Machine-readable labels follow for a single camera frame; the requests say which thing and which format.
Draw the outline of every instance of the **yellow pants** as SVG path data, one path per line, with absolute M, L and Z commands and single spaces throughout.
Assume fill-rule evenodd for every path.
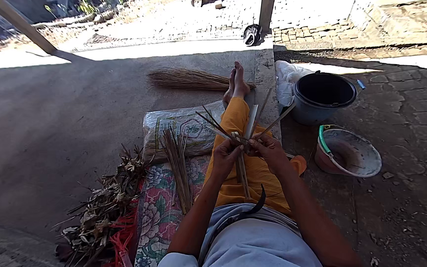
M 245 100 L 239 97 L 233 97 L 230 100 L 227 109 L 222 114 L 222 122 L 220 125 L 225 131 L 227 131 L 227 133 L 238 132 L 243 135 L 248 122 L 249 113 L 250 109 L 248 108 Z M 255 133 L 262 132 L 264 130 L 265 129 L 262 127 L 256 127 Z M 215 137 L 215 142 L 213 143 L 213 149 L 215 150 L 223 140 L 225 140 L 223 137 L 217 135 Z M 226 204 L 245 202 L 257 203 L 261 197 L 261 184 L 263 184 L 266 192 L 265 205 L 287 215 L 291 219 L 294 219 L 284 197 L 281 184 L 276 176 L 270 173 L 266 162 L 258 157 L 249 157 L 246 154 L 244 155 L 244 158 L 246 176 L 248 179 L 248 189 L 252 199 L 245 199 L 243 187 L 237 182 L 236 168 L 234 166 L 220 188 L 215 206 L 218 207 Z M 212 167 L 214 164 L 213 159 L 212 153 L 204 183 L 207 182 L 210 178 L 210 174 L 212 173 Z M 295 156 L 290 162 L 298 174 L 305 171 L 306 162 L 304 157 Z

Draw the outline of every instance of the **palm fiber broom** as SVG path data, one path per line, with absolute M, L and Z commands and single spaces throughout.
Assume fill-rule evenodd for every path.
M 162 68 L 148 74 L 151 85 L 164 89 L 227 91 L 227 77 L 187 68 Z M 254 83 L 246 82 L 250 89 Z

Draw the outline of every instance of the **green hose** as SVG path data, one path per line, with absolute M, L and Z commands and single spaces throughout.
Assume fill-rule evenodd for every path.
M 331 150 L 329 149 L 329 147 L 327 146 L 327 144 L 325 143 L 325 141 L 324 141 L 324 135 L 323 135 L 323 132 L 324 132 L 324 125 L 321 125 L 321 126 L 319 126 L 319 142 L 321 143 L 321 146 L 322 146 L 322 148 L 324 148 L 324 151 L 329 155 L 329 156 L 331 156 L 332 155 L 332 152 L 331 152 Z

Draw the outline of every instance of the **hand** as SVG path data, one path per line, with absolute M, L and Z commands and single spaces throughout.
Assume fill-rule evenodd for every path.
M 276 177 L 279 174 L 289 172 L 291 164 L 281 147 L 281 143 L 273 137 L 264 134 L 260 139 L 263 142 L 262 144 L 256 140 L 260 135 L 261 133 L 256 133 L 248 140 L 248 143 L 252 146 L 248 155 L 251 157 L 262 157 L 266 161 L 266 164 L 268 164 L 270 172 L 276 175 Z
M 228 174 L 232 171 L 234 163 L 241 151 L 243 145 L 235 147 L 233 141 L 230 138 L 225 139 L 217 148 L 214 150 L 214 166 L 212 169 L 211 177 L 215 176 L 221 179 L 222 182 L 227 178 Z

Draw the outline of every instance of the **floral mat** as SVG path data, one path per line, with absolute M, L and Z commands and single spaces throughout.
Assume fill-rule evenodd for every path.
M 193 197 L 197 197 L 204 184 L 210 155 L 189 160 L 187 173 L 192 181 Z M 174 174 L 169 163 L 150 167 L 150 174 L 139 198 L 139 242 L 135 267 L 156 267 L 167 252 L 169 243 L 183 215 L 179 197 L 174 197 Z

